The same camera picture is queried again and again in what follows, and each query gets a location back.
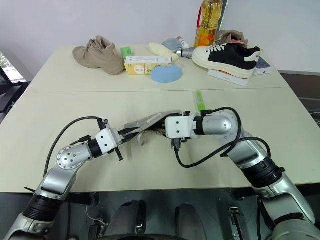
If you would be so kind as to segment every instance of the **white wall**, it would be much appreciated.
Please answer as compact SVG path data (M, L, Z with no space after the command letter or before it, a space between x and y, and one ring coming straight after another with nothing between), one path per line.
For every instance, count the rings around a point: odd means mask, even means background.
M229 0L220 28L242 31L283 73L320 74L320 0Z
M30 81L59 45L193 44L203 0L0 0L0 51Z

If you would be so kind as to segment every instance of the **shoe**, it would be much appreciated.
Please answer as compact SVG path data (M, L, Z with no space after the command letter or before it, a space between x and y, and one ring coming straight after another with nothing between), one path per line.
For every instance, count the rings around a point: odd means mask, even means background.
M205 69L224 71L237 78L247 79L253 75L260 52L257 46L245 48L236 43L199 46L194 50L192 60Z
M86 68L102 68L111 75L118 75L125 69L124 61L117 53L115 44L97 36L86 46L77 46L73 49L74 59Z
M214 44L216 46L232 42L245 46L248 45L248 40L245 39L244 33L236 30L220 30L214 39Z

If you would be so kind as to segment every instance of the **white shoelace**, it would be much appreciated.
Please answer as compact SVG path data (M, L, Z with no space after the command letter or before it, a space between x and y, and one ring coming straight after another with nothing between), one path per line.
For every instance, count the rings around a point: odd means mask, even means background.
M221 52L221 51L224 51L226 45L227 45L227 43L224 43L224 44L221 44L221 45L218 45L218 46L210 46L206 52L208 52L209 50L210 50L210 52L218 52L218 51Z

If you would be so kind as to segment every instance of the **blue sponge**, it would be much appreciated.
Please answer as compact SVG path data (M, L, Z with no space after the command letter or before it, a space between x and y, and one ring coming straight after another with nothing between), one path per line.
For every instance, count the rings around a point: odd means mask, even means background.
M182 68L176 65L157 66L152 70L152 80L158 83L172 83L182 76Z

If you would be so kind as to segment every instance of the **black and white sneaker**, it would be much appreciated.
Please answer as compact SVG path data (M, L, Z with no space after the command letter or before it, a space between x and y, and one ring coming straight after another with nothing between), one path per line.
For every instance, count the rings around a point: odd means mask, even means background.
M245 48L237 43L225 43L218 46L199 46L193 54L195 64L205 68L224 71L237 78L250 78L257 65L261 49Z

